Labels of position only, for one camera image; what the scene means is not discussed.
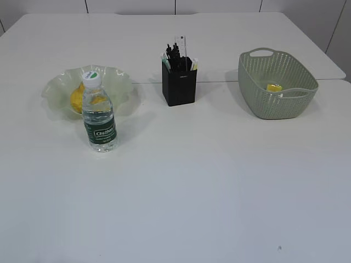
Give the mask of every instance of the green basket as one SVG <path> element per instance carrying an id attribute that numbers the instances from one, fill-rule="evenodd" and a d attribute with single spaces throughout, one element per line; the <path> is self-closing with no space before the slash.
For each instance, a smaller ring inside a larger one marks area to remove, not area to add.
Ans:
<path id="1" fill-rule="evenodd" d="M 256 51 L 272 52 L 252 56 Z M 242 53 L 239 59 L 239 86 L 252 112 L 262 119 L 289 119 L 299 116 L 318 89 L 312 74 L 292 55 L 269 48 Z M 267 91 L 268 84 L 282 86 L 281 92 Z"/>

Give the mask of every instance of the green label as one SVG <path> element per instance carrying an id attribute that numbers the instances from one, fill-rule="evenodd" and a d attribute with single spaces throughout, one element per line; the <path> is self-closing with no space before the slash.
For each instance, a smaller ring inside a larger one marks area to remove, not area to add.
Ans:
<path id="1" fill-rule="evenodd" d="M 107 144 L 117 136 L 115 119 L 102 125 L 92 125 L 84 122 L 89 141 L 93 144 Z"/>

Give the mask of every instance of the black pen holder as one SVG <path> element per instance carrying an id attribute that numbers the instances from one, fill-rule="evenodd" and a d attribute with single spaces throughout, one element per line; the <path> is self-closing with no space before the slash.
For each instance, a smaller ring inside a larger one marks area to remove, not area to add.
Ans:
<path id="1" fill-rule="evenodd" d="M 169 72 L 162 63 L 162 92 L 169 106 L 195 102 L 197 70 L 190 71 L 191 59 L 187 58 L 188 71 Z"/>

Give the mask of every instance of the water bottle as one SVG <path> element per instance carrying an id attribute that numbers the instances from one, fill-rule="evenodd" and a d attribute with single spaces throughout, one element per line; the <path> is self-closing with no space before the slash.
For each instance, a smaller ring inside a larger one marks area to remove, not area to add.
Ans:
<path id="1" fill-rule="evenodd" d="M 98 152 L 111 151 L 117 145 L 117 130 L 112 102 L 101 87 L 101 77 L 96 71 L 82 76 L 85 87 L 82 115 L 91 147 Z"/>

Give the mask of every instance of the white bottle cap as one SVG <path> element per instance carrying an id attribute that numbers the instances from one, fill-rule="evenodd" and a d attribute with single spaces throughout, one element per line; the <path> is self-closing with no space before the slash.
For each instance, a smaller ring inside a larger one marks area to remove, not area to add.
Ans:
<path id="1" fill-rule="evenodd" d="M 96 88 L 101 85 L 101 77 L 96 71 L 85 72 L 82 76 L 83 85 L 86 88 Z"/>

